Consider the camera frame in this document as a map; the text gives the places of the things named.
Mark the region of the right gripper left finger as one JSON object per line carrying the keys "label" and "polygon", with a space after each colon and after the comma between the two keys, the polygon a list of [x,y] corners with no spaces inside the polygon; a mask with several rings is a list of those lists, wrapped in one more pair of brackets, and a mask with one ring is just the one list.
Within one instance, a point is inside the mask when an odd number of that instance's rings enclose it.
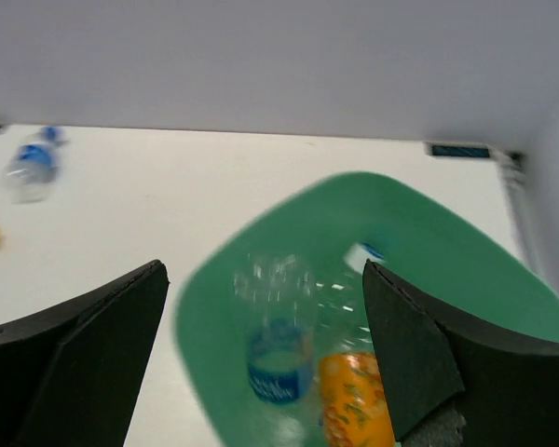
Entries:
{"label": "right gripper left finger", "polygon": [[124,444],[164,310],[159,260],[0,325],[0,446]]}

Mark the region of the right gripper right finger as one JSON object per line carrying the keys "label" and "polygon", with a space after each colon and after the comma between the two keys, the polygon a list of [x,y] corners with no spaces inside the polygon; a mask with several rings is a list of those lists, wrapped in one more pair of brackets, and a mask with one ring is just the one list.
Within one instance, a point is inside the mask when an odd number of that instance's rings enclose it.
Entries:
{"label": "right gripper right finger", "polygon": [[402,446],[559,446],[559,343],[502,328],[386,267],[362,276]]}

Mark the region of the orange juice bottle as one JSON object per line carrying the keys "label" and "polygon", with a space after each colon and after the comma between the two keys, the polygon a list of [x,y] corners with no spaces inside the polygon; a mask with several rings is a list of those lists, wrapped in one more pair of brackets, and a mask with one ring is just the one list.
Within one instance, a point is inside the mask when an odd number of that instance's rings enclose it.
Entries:
{"label": "orange juice bottle", "polygon": [[331,355],[320,361],[319,373],[322,429],[328,445],[396,445],[375,355]]}

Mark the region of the clear bottle white label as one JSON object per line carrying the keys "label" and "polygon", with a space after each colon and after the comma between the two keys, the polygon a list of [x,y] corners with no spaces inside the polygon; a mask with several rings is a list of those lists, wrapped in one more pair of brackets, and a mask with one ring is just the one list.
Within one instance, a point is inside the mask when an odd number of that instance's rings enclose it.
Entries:
{"label": "clear bottle white label", "polygon": [[355,243],[332,274],[318,284],[315,347],[320,358],[374,351],[362,290],[369,261],[382,264],[385,257],[369,244]]}

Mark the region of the green plastic bin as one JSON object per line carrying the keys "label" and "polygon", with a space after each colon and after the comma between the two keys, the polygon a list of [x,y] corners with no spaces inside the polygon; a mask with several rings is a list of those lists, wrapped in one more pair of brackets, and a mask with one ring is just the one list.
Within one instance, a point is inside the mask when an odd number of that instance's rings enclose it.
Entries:
{"label": "green plastic bin", "polygon": [[324,283],[367,242],[424,291],[508,329],[559,342],[559,298],[510,251],[390,177],[351,172],[286,198],[213,251],[178,298],[175,332],[199,402],[224,446],[269,446],[233,326],[233,276],[250,253],[302,256]]}

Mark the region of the clear bottle blue label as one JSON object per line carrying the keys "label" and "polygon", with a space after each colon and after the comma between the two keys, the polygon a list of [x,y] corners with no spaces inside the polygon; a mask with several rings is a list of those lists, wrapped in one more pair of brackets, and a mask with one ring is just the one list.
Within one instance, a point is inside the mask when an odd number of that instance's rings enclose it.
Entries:
{"label": "clear bottle blue label", "polygon": [[234,320],[255,396],[274,405],[305,397],[314,375],[316,280],[302,258],[250,254],[234,276]]}

